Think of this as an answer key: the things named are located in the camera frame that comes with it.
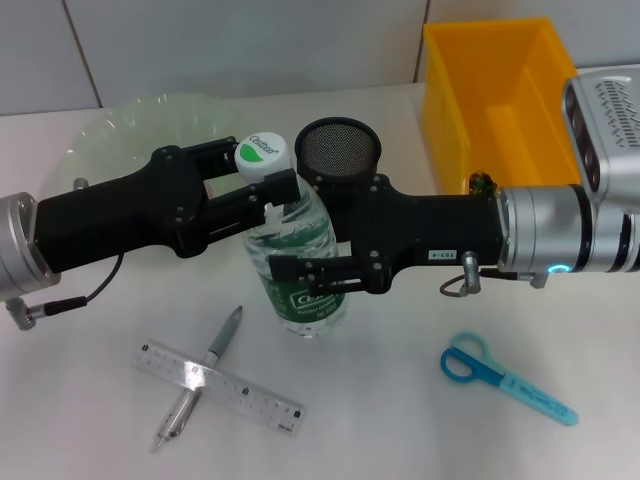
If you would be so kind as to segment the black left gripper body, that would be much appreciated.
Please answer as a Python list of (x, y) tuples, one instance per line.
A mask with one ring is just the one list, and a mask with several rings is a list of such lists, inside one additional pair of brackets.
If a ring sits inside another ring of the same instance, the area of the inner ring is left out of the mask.
[(208, 244), (195, 225), (203, 180), (183, 149), (163, 147), (130, 175), (41, 201), (37, 246), (55, 273), (155, 245), (194, 257)]

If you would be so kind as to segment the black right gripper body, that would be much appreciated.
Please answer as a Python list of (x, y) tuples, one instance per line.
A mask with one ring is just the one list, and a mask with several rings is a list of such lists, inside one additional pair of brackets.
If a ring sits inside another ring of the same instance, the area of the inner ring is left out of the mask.
[(412, 196), (382, 175), (354, 206), (351, 252), (366, 293), (388, 292), (407, 268), (460, 266), (466, 252), (495, 266), (502, 245), (497, 199), (486, 194)]

